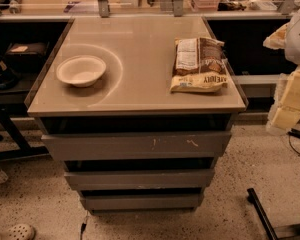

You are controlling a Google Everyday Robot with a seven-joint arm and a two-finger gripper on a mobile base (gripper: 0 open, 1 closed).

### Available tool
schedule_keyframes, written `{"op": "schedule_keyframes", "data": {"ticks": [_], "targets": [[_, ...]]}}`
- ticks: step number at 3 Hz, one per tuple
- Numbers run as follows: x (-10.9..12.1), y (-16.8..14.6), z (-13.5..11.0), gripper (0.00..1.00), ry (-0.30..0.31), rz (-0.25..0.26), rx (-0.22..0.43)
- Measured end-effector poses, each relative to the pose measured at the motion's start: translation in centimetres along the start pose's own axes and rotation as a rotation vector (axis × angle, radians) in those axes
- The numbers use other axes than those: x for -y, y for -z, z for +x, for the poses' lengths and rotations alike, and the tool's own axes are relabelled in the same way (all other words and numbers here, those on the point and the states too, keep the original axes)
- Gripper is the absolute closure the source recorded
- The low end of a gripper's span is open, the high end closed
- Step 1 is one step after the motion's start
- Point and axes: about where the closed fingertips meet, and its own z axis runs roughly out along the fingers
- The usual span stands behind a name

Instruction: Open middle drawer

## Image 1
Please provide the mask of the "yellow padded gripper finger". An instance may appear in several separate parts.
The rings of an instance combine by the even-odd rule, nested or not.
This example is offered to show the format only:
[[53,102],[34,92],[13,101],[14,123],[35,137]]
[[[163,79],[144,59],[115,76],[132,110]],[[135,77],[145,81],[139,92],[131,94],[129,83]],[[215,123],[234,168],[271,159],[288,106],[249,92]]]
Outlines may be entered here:
[[283,135],[300,121],[300,66],[291,74],[280,74],[270,107],[266,130]]

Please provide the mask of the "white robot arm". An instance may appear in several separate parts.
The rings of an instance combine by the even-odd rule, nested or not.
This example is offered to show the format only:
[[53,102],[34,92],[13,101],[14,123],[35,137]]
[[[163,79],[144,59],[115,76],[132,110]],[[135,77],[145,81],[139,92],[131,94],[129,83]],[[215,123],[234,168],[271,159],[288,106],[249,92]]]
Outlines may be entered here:
[[283,49],[285,59],[297,65],[290,75],[279,76],[274,104],[268,113],[267,131],[283,135],[300,120],[300,9],[288,23],[268,36],[263,46],[273,50]]

